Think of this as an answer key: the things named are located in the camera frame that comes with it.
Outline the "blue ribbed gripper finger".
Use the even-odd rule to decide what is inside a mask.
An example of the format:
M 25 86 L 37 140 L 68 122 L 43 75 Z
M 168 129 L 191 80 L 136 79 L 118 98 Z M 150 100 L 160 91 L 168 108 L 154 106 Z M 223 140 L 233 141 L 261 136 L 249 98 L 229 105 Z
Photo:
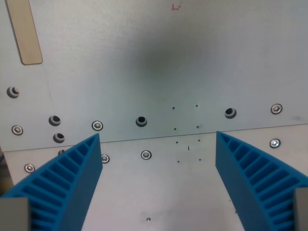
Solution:
M 216 133 L 216 168 L 246 231 L 293 231 L 294 191 L 308 178 L 276 157 Z
M 51 159 L 6 192 L 27 198 L 32 231 L 80 231 L 103 169 L 95 134 Z

